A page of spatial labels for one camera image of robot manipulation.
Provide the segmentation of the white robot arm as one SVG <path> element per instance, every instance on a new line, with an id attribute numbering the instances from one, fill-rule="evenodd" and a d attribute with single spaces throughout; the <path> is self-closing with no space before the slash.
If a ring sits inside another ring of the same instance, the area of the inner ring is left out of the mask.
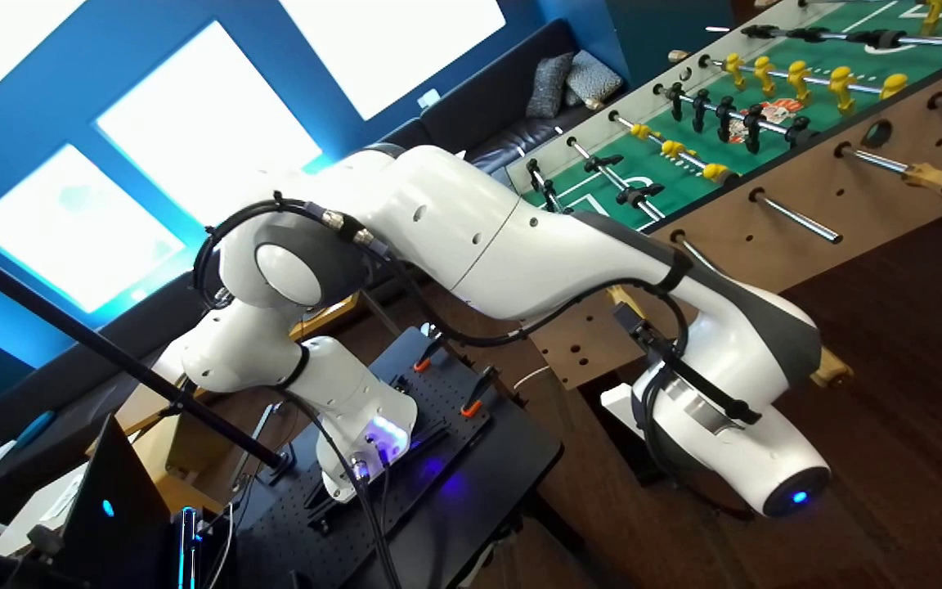
<path id="1" fill-rule="evenodd" d="M 324 424 L 321 479 L 339 503 L 412 448 L 418 406 L 336 341 L 298 344 L 292 326 L 352 293 L 372 255 L 525 326 L 617 282 L 683 301 L 698 309 L 687 332 L 617 389 L 628 424 L 670 441 L 766 518 L 796 514 L 832 484 L 827 460 L 774 409 L 821 362 L 800 308 L 605 214 L 546 213 L 441 147 L 360 150 L 313 175 L 305 200 L 243 209 L 216 253 L 230 305 L 168 357 L 208 392 L 277 389 L 309 401 Z"/>

